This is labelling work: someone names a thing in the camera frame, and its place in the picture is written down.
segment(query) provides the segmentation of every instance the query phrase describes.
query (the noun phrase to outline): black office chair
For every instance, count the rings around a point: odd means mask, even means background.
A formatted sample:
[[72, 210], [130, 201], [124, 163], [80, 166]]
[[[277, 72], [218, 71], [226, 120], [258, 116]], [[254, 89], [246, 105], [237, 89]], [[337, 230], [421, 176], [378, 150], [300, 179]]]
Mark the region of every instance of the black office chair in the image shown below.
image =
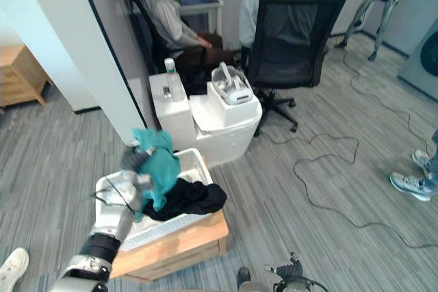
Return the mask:
[[142, 2], [140, 0], [129, 0], [129, 4], [131, 6], [131, 22], [134, 26], [134, 30], [136, 31], [136, 36], [138, 39], [138, 42], [140, 46], [142, 47], [143, 56], [145, 57], [145, 49], [149, 48], [147, 47], [150, 42], [147, 42], [147, 36], [145, 36], [145, 32], [142, 31], [141, 24], [137, 21], [134, 10], [133, 10], [133, 3], [137, 6], [139, 9], [142, 17], [145, 19], [147, 23], [147, 27], [149, 29], [149, 33], [151, 36], [151, 47], [150, 52], [151, 54], [146, 54], [146, 56], [150, 56], [152, 58], [152, 61], [154, 65], [157, 68], [158, 73], [163, 73], [166, 71], [166, 67], [164, 66], [164, 60], [168, 57], [170, 57], [171, 51], [188, 51], [190, 49], [202, 49], [203, 52], [201, 53], [201, 56], [199, 58], [199, 65], [194, 68], [185, 68], [183, 71], [179, 70], [179, 74], [181, 75], [181, 80], [183, 82], [187, 80], [188, 76], [193, 75], [199, 75], [200, 72], [203, 71], [203, 66], [205, 63], [205, 56], [207, 54], [207, 49], [202, 46], [195, 46], [195, 47], [186, 47], [183, 49], [168, 49], [166, 46], [166, 43], [164, 42], [163, 38], [158, 33], [157, 29], [155, 28], [151, 18], [149, 17], [147, 11], [144, 9], [144, 6], [142, 5]]
[[[298, 122], [279, 105], [295, 106], [294, 98], [275, 99], [274, 89], [314, 87], [320, 83], [322, 62], [345, 0], [259, 0], [253, 49], [242, 48], [248, 80], [258, 89], [263, 106], [260, 127], [272, 110], [294, 125]], [[271, 89], [267, 95], [262, 88]]]

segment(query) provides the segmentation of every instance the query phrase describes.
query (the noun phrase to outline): chair base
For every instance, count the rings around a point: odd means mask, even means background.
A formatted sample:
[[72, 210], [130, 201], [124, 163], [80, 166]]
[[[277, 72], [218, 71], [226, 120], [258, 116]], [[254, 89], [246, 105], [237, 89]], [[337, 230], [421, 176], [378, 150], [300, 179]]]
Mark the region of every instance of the chair base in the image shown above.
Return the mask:
[[298, 128], [298, 121], [288, 114], [285, 110], [280, 108], [279, 105], [288, 103], [289, 107], [295, 107], [295, 98], [284, 98], [284, 99], [275, 99], [275, 92], [271, 90], [269, 95], [265, 94], [263, 90], [259, 90], [257, 93], [257, 97], [261, 101], [261, 106], [263, 107], [263, 115], [261, 116], [259, 126], [257, 127], [254, 136], [257, 137], [260, 135], [260, 128], [265, 123], [266, 118], [268, 117], [268, 113], [270, 111], [274, 111], [275, 113], [282, 116], [284, 119], [292, 122], [294, 125], [290, 129], [293, 133], [296, 132]]

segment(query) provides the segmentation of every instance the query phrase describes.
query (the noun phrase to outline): wooden stool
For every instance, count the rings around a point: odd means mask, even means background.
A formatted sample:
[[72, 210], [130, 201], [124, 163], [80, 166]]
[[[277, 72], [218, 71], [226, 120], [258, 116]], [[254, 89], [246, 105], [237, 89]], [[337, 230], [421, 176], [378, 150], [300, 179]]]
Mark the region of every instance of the wooden stool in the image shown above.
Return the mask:
[[221, 211], [114, 259], [111, 278], [150, 282], [227, 252], [228, 226]]

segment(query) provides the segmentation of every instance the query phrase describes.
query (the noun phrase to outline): teal cloth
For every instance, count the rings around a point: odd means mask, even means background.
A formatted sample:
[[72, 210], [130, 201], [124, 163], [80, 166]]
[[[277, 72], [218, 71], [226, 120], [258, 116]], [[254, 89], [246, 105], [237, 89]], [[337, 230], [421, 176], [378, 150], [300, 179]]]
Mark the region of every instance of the teal cloth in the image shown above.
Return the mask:
[[153, 129], [132, 129], [134, 137], [139, 141], [141, 150], [155, 147], [153, 156], [140, 168], [138, 174], [150, 174], [153, 179], [153, 189], [143, 192], [143, 205], [152, 199], [153, 208], [159, 211], [167, 199], [164, 194], [170, 191], [181, 173], [179, 159], [173, 156], [172, 138], [167, 131]]

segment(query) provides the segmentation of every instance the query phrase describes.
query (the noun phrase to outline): white desk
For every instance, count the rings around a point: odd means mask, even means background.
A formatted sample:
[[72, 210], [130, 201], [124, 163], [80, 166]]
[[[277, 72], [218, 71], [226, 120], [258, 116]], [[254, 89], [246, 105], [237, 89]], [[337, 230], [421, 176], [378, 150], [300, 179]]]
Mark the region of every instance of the white desk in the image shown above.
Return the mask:
[[224, 2], [219, 0], [217, 3], [198, 3], [196, 5], [181, 5], [180, 15], [208, 15], [208, 32], [222, 35], [222, 7]]

